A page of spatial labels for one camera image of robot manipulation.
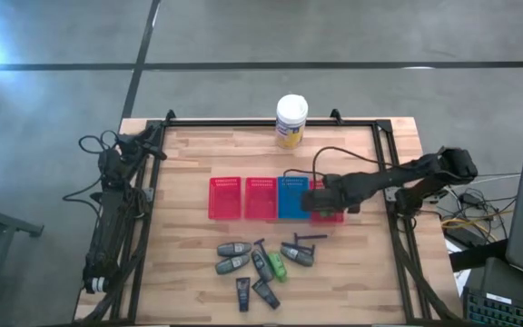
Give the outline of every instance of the wooden table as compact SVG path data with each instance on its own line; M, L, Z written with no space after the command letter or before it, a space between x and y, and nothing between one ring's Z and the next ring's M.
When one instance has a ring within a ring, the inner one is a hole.
M419 158L422 150L414 119L389 119L400 161ZM145 119L125 119L121 133L138 133L145 124ZM369 128L307 127L301 146L293 151L277 147L274 137L269 127L167 128L164 151L168 159L161 164L156 190L137 323L404 322L381 193L364 202L359 214L346 214L345 223L334 226L292 221L223 222L207 218L211 177L275 177L288 168L310 170L312 156L327 145L376 158ZM318 160L317 170L350 173L376 172L378 168L374 163L326 151ZM291 242L294 232L329 235L328 239L315 242L314 266L306 268L284 259L289 280L270 284L281 301L280 308L273 311L251 290L249 312L239 312L235 279L251 277L255 282L258 275L251 263L228 275L215 274L214 265L221 260L216 254L217 245L235 241L252 243L265 238L267 250L279 251L280 242ZM437 216L420 215L416 237L425 277L448 307L460 313ZM123 307L128 306L129 289L130 286L125 289ZM411 280L410 291L418 312ZM86 315L97 299L97 295L83 295L76 316Z

